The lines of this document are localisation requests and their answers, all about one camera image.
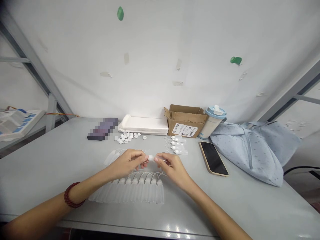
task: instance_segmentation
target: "left hand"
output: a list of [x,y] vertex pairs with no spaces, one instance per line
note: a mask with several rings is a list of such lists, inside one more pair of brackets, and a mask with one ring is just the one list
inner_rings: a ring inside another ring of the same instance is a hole
[[139,164],[141,164],[141,168],[147,167],[147,163],[144,162],[148,157],[141,150],[128,149],[106,169],[112,174],[112,180],[120,179],[129,175],[134,169],[138,171]]

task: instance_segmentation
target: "light blue cloth bag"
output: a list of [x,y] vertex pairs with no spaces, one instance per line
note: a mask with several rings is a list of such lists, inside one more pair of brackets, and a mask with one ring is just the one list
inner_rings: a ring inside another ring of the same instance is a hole
[[282,186],[282,167],[301,143],[279,122],[220,123],[210,138],[218,151],[236,166],[277,187]]

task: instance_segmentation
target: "hand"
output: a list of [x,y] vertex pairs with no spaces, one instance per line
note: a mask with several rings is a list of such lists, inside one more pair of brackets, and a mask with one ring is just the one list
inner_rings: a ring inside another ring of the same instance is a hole
[[[157,158],[157,156],[166,159],[166,161]],[[167,176],[182,190],[187,191],[187,189],[191,187],[193,180],[187,173],[178,155],[158,153],[155,156],[154,161],[158,164],[158,167],[161,167]]]
[[147,167],[147,163],[144,163],[148,159],[148,155],[141,150],[128,149],[120,157],[118,157],[113,163],[111,163],[106,170],[111,174],[110,180],[119,179],[130,174],[134,169]]

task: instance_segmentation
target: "black phone screen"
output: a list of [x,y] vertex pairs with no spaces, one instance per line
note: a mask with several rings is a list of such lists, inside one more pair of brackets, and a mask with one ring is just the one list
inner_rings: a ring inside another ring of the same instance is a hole
[[207,142],[200,142],[200,144],[202,146],[204,155],[206,156],[211,172],[229,175],[215,146],[212,143]]

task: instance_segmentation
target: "forearm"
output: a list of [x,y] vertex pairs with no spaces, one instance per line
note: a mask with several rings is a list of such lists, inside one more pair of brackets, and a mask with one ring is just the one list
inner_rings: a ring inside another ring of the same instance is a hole
[[223,240],[247,240],[250,236],[219,207],[193,180],[186,193],[207,215],[215,230]]
[[[108,175],[106,168],[82,181],[70,190],[69,198],[74,203],[81,203],[109,182]],[[65,203],[63,192],[6,224],[4,230],[8,239],[38,239],[72,209]]]

